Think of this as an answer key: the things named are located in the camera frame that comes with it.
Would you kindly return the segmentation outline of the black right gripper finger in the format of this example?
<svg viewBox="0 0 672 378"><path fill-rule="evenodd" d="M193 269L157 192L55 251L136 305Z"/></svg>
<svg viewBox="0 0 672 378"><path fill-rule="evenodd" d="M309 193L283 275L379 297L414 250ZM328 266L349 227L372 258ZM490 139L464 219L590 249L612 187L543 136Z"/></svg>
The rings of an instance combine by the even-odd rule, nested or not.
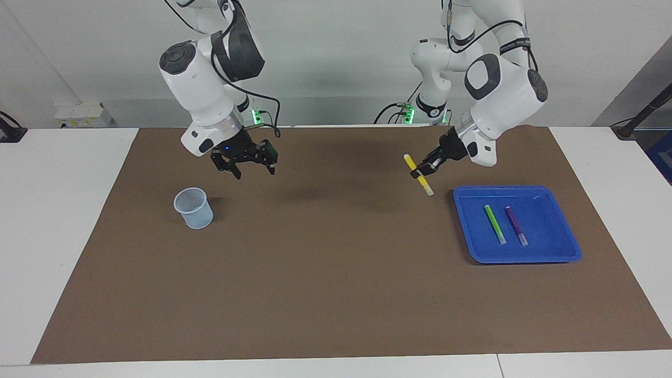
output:
<svg viewBox="0 0 672 378"><path fill-rule="evenodd" d="M237 163L235 161L226 160L223 157L214 157L212 158L212 162L220 172L230 172L235 177L235 179L241 179L242 173L238 169Z"/></svg>
<svg viewBox="0 0 672 378"><path fill-rule="evenodd" d="M264 139L255 146L255 163L266 167L269 174L275 175L275 165L278 163L278 151L268 139Z"/></svg>

